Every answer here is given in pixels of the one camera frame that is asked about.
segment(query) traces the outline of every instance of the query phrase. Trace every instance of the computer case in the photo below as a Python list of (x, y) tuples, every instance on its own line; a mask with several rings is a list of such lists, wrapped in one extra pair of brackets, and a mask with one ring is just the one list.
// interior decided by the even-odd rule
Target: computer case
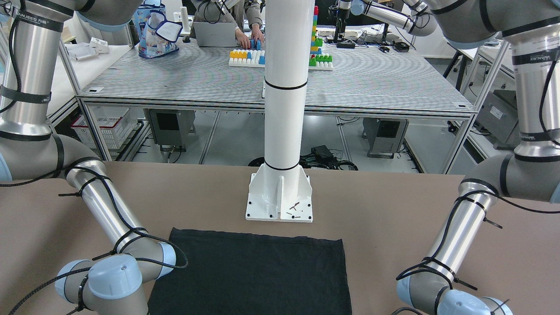
[(367, 138), (370, 158), (392, 159), (403, 144), (408, 120), (392, 118), (364, 118), (362, 137)]

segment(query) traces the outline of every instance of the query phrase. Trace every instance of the stacked block tower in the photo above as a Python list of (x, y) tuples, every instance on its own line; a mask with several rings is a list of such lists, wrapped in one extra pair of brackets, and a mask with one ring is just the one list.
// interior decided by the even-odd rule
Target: stacked block tower
[(317, 37), (317, 17), (319, 15), (319, 7), (315, 6), (313, 14), (313, 29), (311, 31), (311, 54), (320, 55), (322, 53), (323, 39)]
[(318, 64), (329, 63), (332, 67), (333, 56), (323, 55), (323, 39), (317, 37), (317, 17), (319, 15), (319, 7), (315, 6), (315, 12), (313, 14), (313, 28), (311, 29), (311, 51), (309, 56), (309, 66), (316, 67)]

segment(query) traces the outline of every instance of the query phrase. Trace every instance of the plastic bag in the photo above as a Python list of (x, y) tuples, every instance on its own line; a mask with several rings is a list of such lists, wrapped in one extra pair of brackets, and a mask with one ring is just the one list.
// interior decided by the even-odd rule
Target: plastic bag
[(142, 38), (144, 27), (146, 27), (146, 23), (148, 23), (148, 19), (150, 18), (150, 12), (153, 10), (158, 10), (165, 14), (165, 4), (161, 3), (161, 0), (144, 0), (142, 5), (136, 9), (132, 20), (136, 27), (138, 38)]
[(159, 10), (150, 11), (138, 44), (138, 54), (142, 58), (151, 59), (178, 50), (175, 43), (182, 29), (182, 24), (168, 21), (165, 13)]

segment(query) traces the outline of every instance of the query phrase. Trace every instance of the table surface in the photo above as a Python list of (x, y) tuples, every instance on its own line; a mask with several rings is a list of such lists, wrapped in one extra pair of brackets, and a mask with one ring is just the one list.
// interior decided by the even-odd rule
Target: table surface
[[(232, 48), (200, 48), (195, 40), (179, 51), (147, 60), (131, 50), (83, 92), (85, 101), (182, 105), (190, 109), (263, 112), (263, 68), (228, 66)], [(376, 47), (337, 49), (334, 71), (310, 71), (306, 112), (325, 115), (469, 118), (471, 104), (421, 55), (384, 54)]]
[[(246, 221), (254, 168), (111, 162), (108, 175), (150, 233), (172, 227), (342, 239), (354, 314), (385, 314), (404, 306), (395, 277), (424, 257), (456, 198), (460, 176), (306, 170), (314, 199), (313, 223)], [(48, 179), (0, 189), (0, 313), (66, 263), (95, 257), (112, 244), (65, 181)], [(542, 210), (558, 206), (522, 202)], [(511, 299), (516, 314), (558, 314), (560, 216), (539, 215), (499, 202), (483, 224), (458, 277), (477, 296)], [(152, 284), (146, 285), (151, 290)], [(73, 306), (52, 286), (19, 314), (66, 314)]]
[[(84, 61), (71, 60), (78, 81), (82, 86), (88, 85), (129, 50), (130, 47), (128, 45), (112, 45), (108, 54), (100, 54), (97, 57)], [(64, 107), (76, 95), (59, 55), (57, 56), (57, 64), (54, 68), (52, 92), (53, 96), (47, 109), (47, 115), (49, 116)]]

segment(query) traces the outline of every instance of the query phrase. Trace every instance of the human hand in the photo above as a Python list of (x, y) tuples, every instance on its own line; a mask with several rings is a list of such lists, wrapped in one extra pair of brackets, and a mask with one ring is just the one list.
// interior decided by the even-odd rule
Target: human hand
[(237, 38), (237, 41), (241, 44), (243, 49), (251, 49), (251, 42), (249, 41), (249, 38), (247, 35), (243, 34), (240, 29), (235, 30), (235, 38)]
[(264, 34), (260, 31), (260, 25), (253, 24), (251, 26), (251, 29), (251, 38), (255, 40), (255, 43), (257, 40), (260, 40), (261, 43), (264, 43)]

